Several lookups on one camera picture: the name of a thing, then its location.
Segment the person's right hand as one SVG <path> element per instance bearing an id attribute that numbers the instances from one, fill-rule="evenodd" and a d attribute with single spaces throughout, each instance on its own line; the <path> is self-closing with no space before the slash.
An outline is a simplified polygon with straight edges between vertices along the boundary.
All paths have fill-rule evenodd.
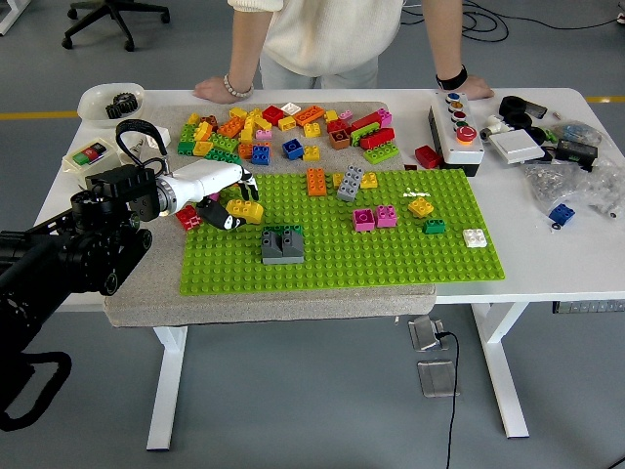
<path id="1" fill-rule="evenodd" d="M 224 77 L 214 76 L 195 85 L 192 94 L 199 99 L 216 104 L 232 104 L 238 97 L 228 91 Z"/>

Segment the person's left hand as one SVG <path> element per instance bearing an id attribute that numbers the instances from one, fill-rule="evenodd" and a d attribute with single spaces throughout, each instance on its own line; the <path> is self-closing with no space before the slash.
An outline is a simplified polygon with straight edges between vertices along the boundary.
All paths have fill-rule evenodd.
<path id="1" fill-rule="evenodd" d="M 469 75 L 459 91 L 466 94 L 470 101 L 488 99 L 494 96 L 494 91 L 486 80 L 476 75 Z"/>

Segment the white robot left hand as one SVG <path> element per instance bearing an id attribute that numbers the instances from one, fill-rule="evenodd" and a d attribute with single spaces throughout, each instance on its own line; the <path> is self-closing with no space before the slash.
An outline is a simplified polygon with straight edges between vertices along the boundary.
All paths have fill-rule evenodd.
<path id="1" fill-rule="evenodd" d="M 253 174 L 240 164 L 199 159 L 172 176 L 158 178 L 160 210 L 162 215 L 175 214 L 189 202 L 196 203 L 200 218 L 221 230 L 233 230 L 245 225 L 246 220 L 230 215 L 211 195 L 233 184 L 238 184 L 244 200 L 249 195 L 259 200 L 258 186 Z"/>

